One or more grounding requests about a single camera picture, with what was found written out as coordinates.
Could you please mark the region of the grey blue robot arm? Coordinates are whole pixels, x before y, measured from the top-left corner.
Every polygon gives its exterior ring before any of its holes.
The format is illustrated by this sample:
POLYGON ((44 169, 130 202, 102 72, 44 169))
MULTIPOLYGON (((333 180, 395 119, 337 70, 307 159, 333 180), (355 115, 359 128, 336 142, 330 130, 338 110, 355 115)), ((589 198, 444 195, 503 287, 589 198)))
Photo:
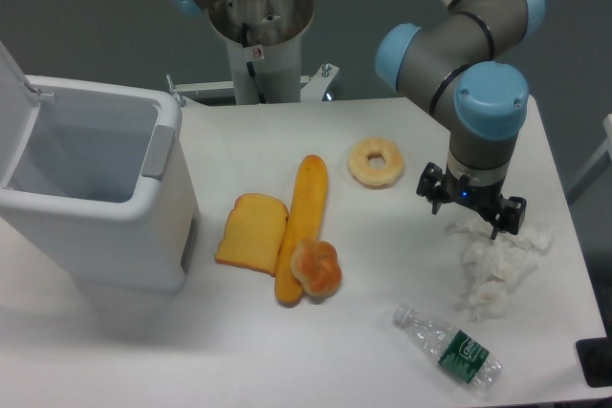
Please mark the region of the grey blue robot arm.
MULTIPOLYGON (((186 14, 205 12, 227 44, 240 104, 300 98, 301 36, 313 0, 172 0, 186 14)), ((526 202, 501 192, 527 116, 528 83, 497 57, 542 23, 544 0, 442 0, 448 19, 431 30, 392 29, 375 55, 379 77, 449 132, 445 167, 429 164, 417 192, 434 208, 455 203, 480 215, 493 233, 516 234, 526 202)))

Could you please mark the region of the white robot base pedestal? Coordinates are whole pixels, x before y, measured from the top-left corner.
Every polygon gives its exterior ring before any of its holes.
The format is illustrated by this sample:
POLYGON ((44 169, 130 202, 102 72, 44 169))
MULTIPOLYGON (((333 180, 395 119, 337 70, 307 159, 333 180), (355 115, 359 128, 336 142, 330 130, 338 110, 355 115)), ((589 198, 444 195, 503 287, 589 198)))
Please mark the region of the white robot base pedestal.
POLYGON ((230 81, 176 85, 182 106, 190 98, 238 105, 330 101, 339 67, 324 63, 313 75, 301 69, 302 36, 314 16, 314 0, 219 0, 208 8, 213 30, 224 40, 230 81))

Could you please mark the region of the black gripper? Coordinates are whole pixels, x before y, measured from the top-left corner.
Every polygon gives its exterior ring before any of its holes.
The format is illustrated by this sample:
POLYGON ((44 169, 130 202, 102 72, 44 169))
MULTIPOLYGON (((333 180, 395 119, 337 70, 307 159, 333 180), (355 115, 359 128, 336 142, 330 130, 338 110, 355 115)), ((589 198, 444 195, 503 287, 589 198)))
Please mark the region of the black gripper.
POLYGON ((429 162, 418 180, 416 193, 431 204, 431 212, 437 214, 443 204, 458 204, 481 216, 490 217, 491 236, 499 233, 517 235, 525 218, 527 200, 521 197, 504 198, 501 184, 476 186, 467 176, 460 179, 450 172, 445 174, 435 163, 429 162))

